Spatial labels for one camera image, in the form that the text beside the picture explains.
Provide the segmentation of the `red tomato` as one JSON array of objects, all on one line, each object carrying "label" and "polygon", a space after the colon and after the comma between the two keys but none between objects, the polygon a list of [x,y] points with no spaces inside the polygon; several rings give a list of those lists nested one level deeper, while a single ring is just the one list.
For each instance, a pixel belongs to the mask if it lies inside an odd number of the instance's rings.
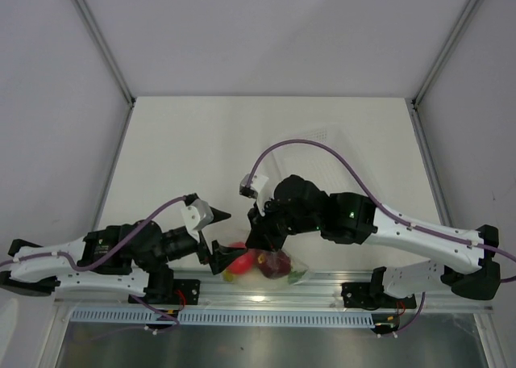
[{"label": "red tomato", "polygon": [[247,252],[237,259],[235,259],[227,268],[226,271],[233,275],[246,274],[254,266],[255,255],[252,250]]}]

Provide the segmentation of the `white perforated plastic basket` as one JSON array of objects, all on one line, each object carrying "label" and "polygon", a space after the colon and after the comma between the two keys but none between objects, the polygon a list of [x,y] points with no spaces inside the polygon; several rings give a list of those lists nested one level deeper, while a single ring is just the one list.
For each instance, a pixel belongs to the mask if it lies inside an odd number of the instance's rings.
[{"label": "white perforated plastic basket", "polygon": [[[323,144],[338,153],[350,165],[356,160],[353,144],[344,135],[342,128],[335,124],[285,134],[279,138],[280,141],[293,139],[312,140]],[[311,144],[288,144],[276,148],[270,157],[277,164],[280,178],[295,174],[313,182],[328,194],[360,191],[346,167],[323,148]]]}]

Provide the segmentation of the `clear polka-dot zip bag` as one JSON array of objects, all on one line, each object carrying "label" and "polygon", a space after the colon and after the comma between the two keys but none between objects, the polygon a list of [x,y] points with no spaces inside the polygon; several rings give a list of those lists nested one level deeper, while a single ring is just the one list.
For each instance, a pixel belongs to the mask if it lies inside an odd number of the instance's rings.
[{"label": "clear polka-dot zip bag", "polygon": [[221,273],[221,279],[242,289],[279,291],[306,283],[313,275],[308,265],[285,250],[249,249]]}]

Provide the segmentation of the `dark red apple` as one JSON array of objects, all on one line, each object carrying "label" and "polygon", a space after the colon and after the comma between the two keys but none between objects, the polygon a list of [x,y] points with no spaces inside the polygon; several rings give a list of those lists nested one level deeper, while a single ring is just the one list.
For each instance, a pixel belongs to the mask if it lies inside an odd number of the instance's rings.
[{"label": "dark red apple", "polygon": [[278,279],[291,272],[292,262],[289,255],[283,251],[260,251],[256,257],[256,267],[266,278]]}]

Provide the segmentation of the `white radish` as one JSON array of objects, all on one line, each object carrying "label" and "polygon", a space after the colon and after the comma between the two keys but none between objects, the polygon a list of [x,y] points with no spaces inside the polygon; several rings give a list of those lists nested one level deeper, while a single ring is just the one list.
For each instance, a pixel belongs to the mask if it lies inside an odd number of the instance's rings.
[{"label": "white radish", "polygon": [[266,278],[260,271],[251,270],[246,274],[237,275],[234,284],[250,290],[274,291],[284,286],[284,281]]}]

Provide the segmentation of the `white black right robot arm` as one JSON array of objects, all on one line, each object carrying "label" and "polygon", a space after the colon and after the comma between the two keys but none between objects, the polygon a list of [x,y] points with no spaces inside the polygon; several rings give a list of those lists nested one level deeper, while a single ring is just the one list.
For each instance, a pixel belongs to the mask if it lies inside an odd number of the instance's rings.
[{"label": "white black right robot arm", "polygon": [[493,257],[498,230],[484,225],[461,230],[424,226],[362,194],[327,194],[297,175],[282,180],[271,194],[268,178],[246,176],[242,196],[254,199],[248,212],[250,249],[277,253],[290,236],[318,233],[337,245],[379,245],[413,253],[424,261],[409,266],[377,267],[369,282],[346,282],[346,307],[380,307],[414,294],[449,290],[465,299],[487,301],[501,285],[501,267]]}]

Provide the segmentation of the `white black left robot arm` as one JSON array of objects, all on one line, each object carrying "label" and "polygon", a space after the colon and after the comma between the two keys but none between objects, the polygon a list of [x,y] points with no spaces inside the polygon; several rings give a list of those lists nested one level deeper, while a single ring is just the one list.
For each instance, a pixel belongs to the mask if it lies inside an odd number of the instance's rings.
[{"label": "white black left robot arm", "polygon": [[170,262],[194,255],[213,274],[243,256],[244,247],[208,243],[205,226],[230,214],[196,203],[182,211],[184,225],[163,231],[152,217],[133,224],[110,225],[63,245],[43,247],[13,240],[9,260],[1,264],[1,288],[24,296],[93,291],[126,294],[128,301],[177,304],[198,280],[176,280]]}]

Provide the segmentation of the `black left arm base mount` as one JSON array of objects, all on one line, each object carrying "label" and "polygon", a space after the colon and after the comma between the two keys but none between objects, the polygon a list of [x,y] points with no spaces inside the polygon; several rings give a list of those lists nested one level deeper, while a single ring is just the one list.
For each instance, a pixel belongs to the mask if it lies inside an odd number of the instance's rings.
[{"label": "black left arm base mount", "polygon": [[166,265],[151,272],[147,286],[138,295],[143,302],[155,305],[188,306],[198,304],[201,281],[198,279],[177,279],[173,270]]}]

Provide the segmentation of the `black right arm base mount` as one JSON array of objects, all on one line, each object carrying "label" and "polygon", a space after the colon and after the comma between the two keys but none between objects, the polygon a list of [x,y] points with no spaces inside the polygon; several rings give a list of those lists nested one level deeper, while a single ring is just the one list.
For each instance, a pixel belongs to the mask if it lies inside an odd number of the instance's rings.
[{"label": "black right arm base mount", "polygon": [[405,308],[415,309],[417,304],[413,295],[395,298],[385,292],[382,282],[386,270],[387,268],[384,266],[374,269],[369,282],[342,283],[343,305],[346,308],[376,311],[378,309],[395,309],[399,303],[403,303]]}]

